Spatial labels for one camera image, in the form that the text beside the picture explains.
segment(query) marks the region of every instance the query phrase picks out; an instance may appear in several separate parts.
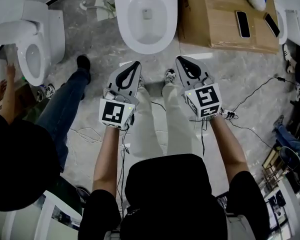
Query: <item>forearm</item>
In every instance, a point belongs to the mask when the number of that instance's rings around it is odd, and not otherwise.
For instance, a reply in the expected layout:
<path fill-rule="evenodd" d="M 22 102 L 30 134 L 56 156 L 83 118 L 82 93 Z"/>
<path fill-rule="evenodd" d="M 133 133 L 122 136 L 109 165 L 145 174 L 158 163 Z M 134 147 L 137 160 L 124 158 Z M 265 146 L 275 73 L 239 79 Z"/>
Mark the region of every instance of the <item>forearm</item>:
<path fill-rule="evenodd" d="M 8 122 L 9 125 L 15 119 L 15 80 L 13 77 L 8 77 L 7 79 L 0 115 Z"/>
<path fill-rule="evenodd" d="M 245 153 L 221 115 L 210 121 L 229 183 L 241 171 L 249 171 Z"/>
<path fill-rule="evenodd" d="M 119 129 L 107 127 L 99 156 L 96 160 L 92 190 L 106 190 L 114 197 L 117 194 L 117 169 Z"/>

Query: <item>floor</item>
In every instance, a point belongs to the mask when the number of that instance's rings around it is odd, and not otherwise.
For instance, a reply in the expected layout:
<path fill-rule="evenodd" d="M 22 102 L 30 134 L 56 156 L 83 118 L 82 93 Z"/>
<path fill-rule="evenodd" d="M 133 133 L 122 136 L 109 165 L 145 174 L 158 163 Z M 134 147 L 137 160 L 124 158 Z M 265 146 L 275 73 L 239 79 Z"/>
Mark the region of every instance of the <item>floor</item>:
<path fill-rule="evenodd" d="M 48 77 L 48 82 L 59 88 L 76 70 L 76 58 L 87 54 L 91 60 L 92 82 L 86 88 L 85 99 L 80 103 L 77 116 L 68 133 L 69 155 L 63 177 L 74 185 L 92 188 L 92 177 L 96 159 L 102 144 L 105 127 L 99 123 L 99 100 L 106 87 L 109 75 L 119 67 L 119 63 L 140 61 L 142 75 L 153 101 L 163 104 L 160 97 L 160 82 L 168 68 L 176 68 L 175 58 L 182 54 L 207 53 L 206 64 L 215 81 L 219 84 L 224 109 L 234 109 L 246 96 L 251 94 L 259 85 L 274 75 L 292 80 L 285 72 L 286 64 L 282 52 L 278 54 L 260 54 L 244 51 L 224 51 L 198 47 L 178 42 L 176 36 L 171 44 L 162 52 L 153 55 L 138 54 L 129 49 L 121 38 L 116 19 L 98 22 L 95 9 L 84 11 L 79 4 L 82 0 L 59 0 L 50 9 L 63 10 L 66 54 L 61 63 L 54 66 Z M 94 0 L 86 0 L 87 5 L 94 5 Z M 253 129 L 266 143 L 275 142 L 272 134 L 273 122 L 279 115 L 286 118 L 292 112 L 290 99 L 296 95 L 294 86 L 272 80 L 257 91 L 238 108 L 238 120 L 233 121 L 240 127 Z M 184 112 L 191 117 L 191 111 L 184 105 Z M 164 110 L 152 106 L 155 129 L 159 144 L 164 152 L 167 150 L 167 124 Z M 201 123 L 191 122 L 196 134 L 201 137 Z M 259 180 L 262 176 L 261 165 L 270 149 L 257 136 L 247 129 L 229 127 L 241 143 L 245 152 L 251 173 Z M 214 138 L 208 125 L 203 133 L 205 143 L 204 162 L 209 174 L 212 193 L 220 195 L 228 190 L 225 169 Z M 130 145 L 129 132 L 126 144 Z M 118 153 L 118 178 L 121 171 L 122 159 Z M 127 155 L 124 165 L 124 180 L 129 168 L 137 160 L 133 155 Z"/>

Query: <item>hand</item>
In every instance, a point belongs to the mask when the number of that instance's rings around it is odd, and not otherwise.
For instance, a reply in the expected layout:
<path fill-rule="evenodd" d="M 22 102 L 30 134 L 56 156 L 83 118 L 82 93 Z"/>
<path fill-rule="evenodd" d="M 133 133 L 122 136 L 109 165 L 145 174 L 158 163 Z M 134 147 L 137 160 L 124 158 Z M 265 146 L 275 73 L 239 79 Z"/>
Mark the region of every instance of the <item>hand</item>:
<path fill-rule="evenodd" d="M 15 79 L 15 75 L 16 75 L 15 65 L 13 64 L 7 65 L 5 68 L 5 72 L 8 79 L 12 79 L 12 80 Z"/>
<path fill-rule="evenodd" d="M 4 98 L 6 88 L 7 88 L 7 81 L 2 80 L 0 82 L 0 101 Z"/>

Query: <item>white pants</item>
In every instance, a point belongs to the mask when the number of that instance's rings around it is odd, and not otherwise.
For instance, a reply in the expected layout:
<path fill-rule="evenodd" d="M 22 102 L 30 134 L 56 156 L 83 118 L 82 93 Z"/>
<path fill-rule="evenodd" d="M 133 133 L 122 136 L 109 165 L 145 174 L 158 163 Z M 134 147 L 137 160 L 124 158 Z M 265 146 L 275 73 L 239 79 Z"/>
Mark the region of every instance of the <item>white pants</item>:
<path fill-rule="evenodd" d="M 178 103 L 177 88 L 172 83 L 168 83 L 163 88 L 162 95 L 168 127 L 167 155 L 194 154 L 202 157 L 202 143 L 181 110 Z M 139 105 L 134 114 L 131 153 L 141 159 L 162 157 L 163 151 L 155 131 L 150 95 L 144 87 L 140 87 L 136 97 L 139 100 Z"/>

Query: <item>leg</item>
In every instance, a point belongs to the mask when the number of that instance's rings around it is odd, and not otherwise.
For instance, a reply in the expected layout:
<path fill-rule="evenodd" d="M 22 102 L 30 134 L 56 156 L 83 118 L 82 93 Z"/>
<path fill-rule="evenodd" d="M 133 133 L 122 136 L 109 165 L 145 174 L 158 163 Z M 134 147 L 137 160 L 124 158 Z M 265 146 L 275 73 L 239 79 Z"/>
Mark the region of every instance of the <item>leg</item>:
<path fill-rule="evenodd" d="M 67 134 L 76 117 L 80 100 L 90 81 L 88 69 L 78 68 L 69 80 L 57 90 L 40 115 L 36 124 L 51 135 L 63 172 L 68 156 Z"/>
<path fill-rule="evenodd" d="M 158 143 L 150 95 L 143 87 L 139 87 L 136 98 L 139 105 L 134 114 L 132 126 L 131 152 L 138 158 L 150 159 L 162 157 L 163 151 Z"/>
<path fill-rule="evenodd" d="M 203 156 L 203 147 L 197 138 L 189 120 L 178 103 L 178 91 L 173 83 L 167 83 L 162 95 L 166 108 L 168 126 L 167 155 L 194 154 Z"/>
<path fill-rule="evenodd" d="M 296 139 L 295 136 L 293 136 L 290 132 L 288 132 L 286 127 L 284 127 L 282 124 L 278 124 L 276 126 L 276 132 L 279 133 L 277 134 L 277 136 L 281 138 L 281 140 L 278 139 L 278 141 L 280 143 L 281 141 L 285 144 L 288 143 L 289 145 L 288 147 L 294 150 L 295 152 L 297 152 L 298 155 L 300 156 L 300 140 Z"/>

